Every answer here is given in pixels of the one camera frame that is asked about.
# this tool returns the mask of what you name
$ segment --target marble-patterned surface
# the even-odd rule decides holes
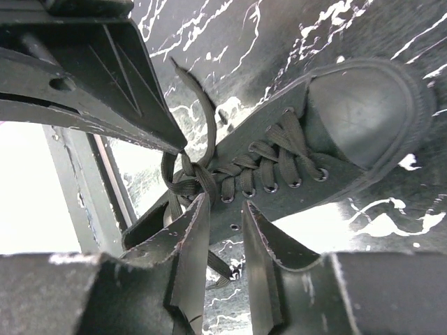
[[[168,57],[190,69],[230,119],[218,125],[220,140],[307,68],[374,56],[411,64],[439,102],[420,149],[354,198],[276,224],[318,252],[447,252],[447,1],[135,0],[131,17],[193,160],[205,150],[205,118]],[[166,190],[161,153],[112,147],[141,215]],[[212,248],[229,262],[243,259],[240,236]],[[244,275],[207,292],[205,313],[204,334],[249,334]]]

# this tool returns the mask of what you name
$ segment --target metal eyelet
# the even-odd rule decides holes
[[[288,187],[290,188],[298,188],[301,186],[301,182],[302,180],[300,179],[299,181],[295,181],[293,184],[289,184]]]
[[[320,167],[320,168],[318,169],[318,171],[321,172],[322,176],[321,176],[320,178],[315,178],[316,181],[318,181],[318,182],[323,182],[323,181],[328,180],[328,178],[329,178],[329,172],[328,172],[326,169],[323,169],[323,168]]]
[[[235,196],[233,195],[231,198],[228,199],[224,199],[224,197],[221,197],[221,200],[224,204],[230,204],[233,202],[233,200],[235,199]]]
[[[240,230],[240,226],[239,225],[235,225],[234,223],[232,225],[230,225],[231,230],[237,232],[238,230]]]
[[[293,109],[293,107],[287,107],[284,109],[284,111],[282,112],[282,114],[286,114],[288,112],[294,112],[295,110]]]
[[[251,148],[251,146],[253,145],[254,142],[250,143],[249,145],[249,152],[254,152],[254,150]]]
[[[251,190],[251,192],[249,192],[249,193],[247,193],[247,192],[245,192],[245,191],[242,191],[242,194],[243,194],[243,196],[245,196],[247,199],[252,199],[252,198],[254,198],[254,196],[256,195],[256,189],[253,188],[253,189]]]
[[[264,186],[264,191],[269,193],[269,194],[274,194],[274,193],[276,193],[278,191],[278,188],[279,188],[278,184],[274,183],[273,188]]]

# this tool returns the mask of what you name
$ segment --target screw hole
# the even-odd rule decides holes
[[[49,85],[60,92],[73,92],[76,89],[75,83],[68,77],[51,79]]]

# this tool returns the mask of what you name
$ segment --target shoe tongue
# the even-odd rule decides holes
[[[313,152],[327,154],[342,161],[349,161],[329,136],[310,94],[307,96],[305,114],[300,119],[300,123],[305,134],[307,146]]]

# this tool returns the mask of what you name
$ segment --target black shoelace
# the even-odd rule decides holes
[[[242,194],[246,198],[253,198],[256,195],[254,187],[254,170],[259,170],[261,175],[261,183],[264,191],[267,193],[276,193],[278,184],[274,177],[274,164],[279,166],[279,172],[288,184],[288,187],[298,188],[301,186],[301,178],[295,164],[297,157],[302,161],[306,171],[317,181],[325,181],[328,178],[328,171],[317,168],[311,159],[311,152],[306,146],[305,135],[301,128],[299,118],[294,110],[286,109],[281,115],[277,124],[269,126],[265,130],[265,136],[268,143],[260,140],[252,142],[248,148],[249,154],[237,156],[232,163],[221,166],[214,171],[207,168],[214,156],[217,138],[217,125],[214,120],[216,110],[210,97],[205,93],[198,81],[192,74],[185,69],[179,67],[177,63],[171,59],[175,67],[175,72],[180,79],[197,95],[198,100],[205,113],[207,124],[207,149],[203,157],[196,163],[191,159],[185,151],[181,153],[182,170],[174,174],[174,165],[176,156],[164,153],[161,161],[161,174],[170,191],[169,207],[173,220],[182,215],[182,204],[189,205],[191,201],[201,192],[206,192],[210,196],[211,206],[216,202],[219,196],[219,187],[216,179],[219,177],[221,181],[220,198],[224,203],[231,203],[235,198],[235,182],[236,178],[240,178],[240,186]],[[230,268],[224,269],[221,262],[211,263],[214,270],[223,276],[222,281],[215,286],[222,287],[231,280]]]

